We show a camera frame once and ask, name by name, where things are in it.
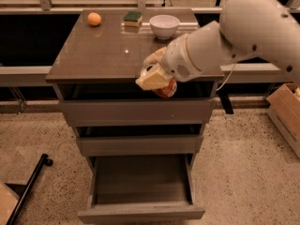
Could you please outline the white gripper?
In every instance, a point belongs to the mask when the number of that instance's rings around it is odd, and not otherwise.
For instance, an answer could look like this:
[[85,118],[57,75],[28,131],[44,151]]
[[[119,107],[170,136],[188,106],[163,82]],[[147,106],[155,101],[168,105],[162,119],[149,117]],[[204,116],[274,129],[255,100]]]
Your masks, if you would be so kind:
[[188,55],[187,38],[188,35],[184,34],[174,39],[166,48],[160,48],[148,55],[143,60],[144,67],[135,83],[142,90],[148,91],[166,87],[173,77],[181,83],[199,77],[201,72]]

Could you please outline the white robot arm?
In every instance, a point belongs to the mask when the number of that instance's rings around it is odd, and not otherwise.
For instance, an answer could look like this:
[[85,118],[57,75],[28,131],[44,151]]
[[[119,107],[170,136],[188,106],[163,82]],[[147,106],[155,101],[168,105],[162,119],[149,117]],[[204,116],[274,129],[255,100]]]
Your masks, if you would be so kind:
[[300,83],[300,25],[277,0],[228,0],[219,20],[174,39],[143,61],[143,90],[184,83],[252,57]]

